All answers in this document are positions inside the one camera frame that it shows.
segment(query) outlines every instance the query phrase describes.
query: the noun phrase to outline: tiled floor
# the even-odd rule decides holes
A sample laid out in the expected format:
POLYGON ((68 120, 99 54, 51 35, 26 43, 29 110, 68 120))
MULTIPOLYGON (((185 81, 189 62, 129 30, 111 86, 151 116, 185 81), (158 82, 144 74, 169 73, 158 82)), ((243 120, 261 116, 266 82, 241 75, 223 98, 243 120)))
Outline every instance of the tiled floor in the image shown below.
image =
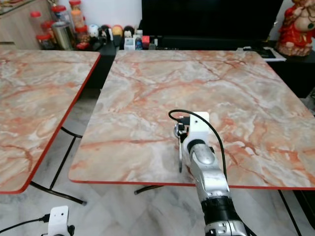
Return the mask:
MULTIPOLYGON (((85 90, 71 111, 64 127, 83 134, 99 91, 85 90)), ((59 132, 34 181, 49 187, 71 136, 59 132)), ((68 205, 69 223, 75 236, 201 236, 204 222, 194 187, 163 187, 135 196, 136 185, 77 184, 67 178, 78 148, 77 140, 54 190, 82 200, 86 206, 59 198, 30 186, 19 195, 0 195, 0 229, 39 218, 52 207, 68 205)), ((258 236, 295 236, 295 228, 275 190, 232 189, 237 212, 258 236)), ((291 191, 283 192, 303 236, 315 235, 291 191)), ((3 236, 39 236, 47 224, 30 223, 3 233, 3 236)))

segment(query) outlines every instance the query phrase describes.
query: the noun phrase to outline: wooden cabinet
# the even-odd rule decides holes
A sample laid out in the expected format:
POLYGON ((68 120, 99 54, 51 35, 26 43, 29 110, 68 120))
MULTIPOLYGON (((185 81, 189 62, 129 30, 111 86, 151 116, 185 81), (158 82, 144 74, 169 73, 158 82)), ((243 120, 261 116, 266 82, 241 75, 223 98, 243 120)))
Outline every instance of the wooden cabinet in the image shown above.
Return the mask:
POLYGON ((40 11, 50 20, 47 0, 28 0, 27 3, 0 15, 0 49, 40 49, 30 22, 30 12, 40 11))

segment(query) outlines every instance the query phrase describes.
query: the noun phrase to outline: table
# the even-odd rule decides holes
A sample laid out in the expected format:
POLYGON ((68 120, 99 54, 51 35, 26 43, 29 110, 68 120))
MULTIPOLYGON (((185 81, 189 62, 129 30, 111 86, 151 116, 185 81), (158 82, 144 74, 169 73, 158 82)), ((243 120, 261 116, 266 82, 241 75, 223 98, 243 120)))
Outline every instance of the table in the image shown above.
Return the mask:
POLYGON ((0 193, 27 188, 98 59, 95 52, 0 52, 0 193))
POLYGON ((209 112, 231 187, 315 189, 314 117, 258 54, 229 51, 119 51, 70 180, 193 186, 172 109, 209 112))

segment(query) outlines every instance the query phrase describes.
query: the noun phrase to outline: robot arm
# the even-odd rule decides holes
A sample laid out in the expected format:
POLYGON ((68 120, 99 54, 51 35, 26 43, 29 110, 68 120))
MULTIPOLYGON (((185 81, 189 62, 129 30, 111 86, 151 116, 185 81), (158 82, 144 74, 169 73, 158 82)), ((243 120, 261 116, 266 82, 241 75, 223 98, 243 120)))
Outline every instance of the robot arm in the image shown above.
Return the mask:
MULTIPOLYGON (((196 112, 205 120, 209 114, 196 112)), ((204 213, 206 236, 249 236, 246 226, 236 213, 226 178, 219 168, 218 159, 208 146, 209 126, 190 115, 175 125, 183 143, 183 152, 189 154, 190 169, 196 181, 198 197, 204 213), (189 131, 183 127, 189 125, 189 131)))

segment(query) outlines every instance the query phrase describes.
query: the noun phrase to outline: plastic jar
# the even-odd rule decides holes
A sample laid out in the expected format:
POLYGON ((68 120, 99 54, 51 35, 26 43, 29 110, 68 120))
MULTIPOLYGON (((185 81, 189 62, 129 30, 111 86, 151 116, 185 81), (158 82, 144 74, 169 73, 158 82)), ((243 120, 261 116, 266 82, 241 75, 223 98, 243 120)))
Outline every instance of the plastic jar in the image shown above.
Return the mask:
POLYGON ((39 11, 31 12, 31 24, 36 35, 46 34, 41 27, 41 25, 43 24, 43 17, 41 16, 41 13, 39 11))
POLYGON ((50 34, 36 35, 36 39, 43 50, 53 50, 55 48, 50 34))
POLYGON ((83 20, 83 15, 82 11, 80 10, 72 10, 71 11, 71 16, 73 20, 73 24, 75 28, 82 28, 84 27, 84 20, 83 20))
POLYGON ((71 23, 70 15, 67 12, 67 9, 65 6, 63 6, 63 5, 53 6, 51 8, 51 10, 55 14, 57 21, 64 21, 67 23, 71 23))
POLYGON ((70 0, 69 4, 71 6, 71 10, 81 10, 81 1, 80 0, 70 0))
POLYGON ((55 34, 53 32, 53 28, 52 28, 53 23, 54 23, 54 21, 45 21, 41 26, 42 26, 42 28, 46 34, 51 35, 51 40, 53 41, 53 43, 57 44, 56 37, 55 37, 55 34))
POLYGON ((88 33, 88 26, 75 28, 75 31, 77 32, 78 43, 88 43, 90 41, 90 35, 88 33))

